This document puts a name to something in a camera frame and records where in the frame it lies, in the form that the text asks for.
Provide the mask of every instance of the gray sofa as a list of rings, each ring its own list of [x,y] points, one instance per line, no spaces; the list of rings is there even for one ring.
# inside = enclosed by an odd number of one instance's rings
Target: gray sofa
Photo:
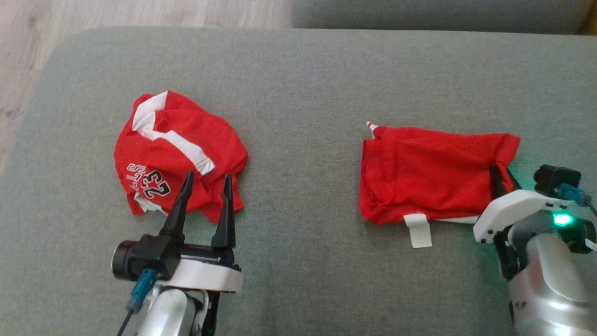
[[[593,0],[291,0],[295,28],[577,33]]]
[[[132,216],[112,151],[134,100],[164,90],[228,120],[249,152],[236,220],[244,289],[223,296],[216,335],[508,335],[496,254],[470,225],[432,223],[433,247],[415,250],[403,224],[361,218],[365,122],[510,132],[523,187],[550,163],[582,171],[596,194],[596,54],[587,36],[83,33],[46,64],[0,179],[0,335],[116,333],[133,284],[113,278],[112,252],[164,216]],[[213,232],[187,217],[187,242]],[[576,256],[594,299],[596,260]]]

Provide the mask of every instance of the gray cushion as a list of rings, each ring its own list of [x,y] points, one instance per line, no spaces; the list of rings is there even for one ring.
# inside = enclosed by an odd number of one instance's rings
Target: gray cushion
[[[291,0],[295,28],[576,33],[593,0]]]
[[[112,151],[137,97],[175,90],[228,120],[250,155],[236,222],[244,290],[223,295],[217,334],[506,335],[506,283],[470,225],[433,223],[433,247],[414,250],[403,224],[362,220],[365,122],[510,132],[524,187],[550,163],[582,171],[595,194],[596,54],[582,36],[83,33],[48,61],[2,174],[0,334],[118,330],[133,284],[113,278],[112,251],[164,216],[132,216]],[[188,217],[189,243],[213,232]],[[595,298],[595,256],[576,260]]]

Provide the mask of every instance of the green light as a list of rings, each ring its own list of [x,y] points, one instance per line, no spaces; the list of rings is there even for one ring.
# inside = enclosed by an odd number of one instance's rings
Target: green light
[[[572,223],[572,216],[566,214],[558,214],[553,216],[553,223],[561,227]]]

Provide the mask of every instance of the wooden floor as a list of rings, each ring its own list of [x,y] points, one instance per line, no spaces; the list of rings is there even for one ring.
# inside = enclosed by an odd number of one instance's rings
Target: wooden floor
[[[0,173],[50,53],[110,26],[290,27],[285,0],[0,0]]]

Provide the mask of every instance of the red garment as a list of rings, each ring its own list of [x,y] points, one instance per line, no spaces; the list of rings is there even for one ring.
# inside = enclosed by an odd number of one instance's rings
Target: red garment
[[[224,119],[173,91],[139,97],[114,149],[116,172],[133,214],[169,213],[186,174],[193,170],[186,210],[199,209],[214,223],[223,205],[225,174],[233,175],[235,210],[243,207],[235,175],[247,156]]]
[[[370,128],[374,139],[363,142],[360,206],[363,218],[374,224],[412,213],[429,220],[479,215],[491,201],[493,163],[506,191],[514,189],[506,168],[518,149],[516,136]]]

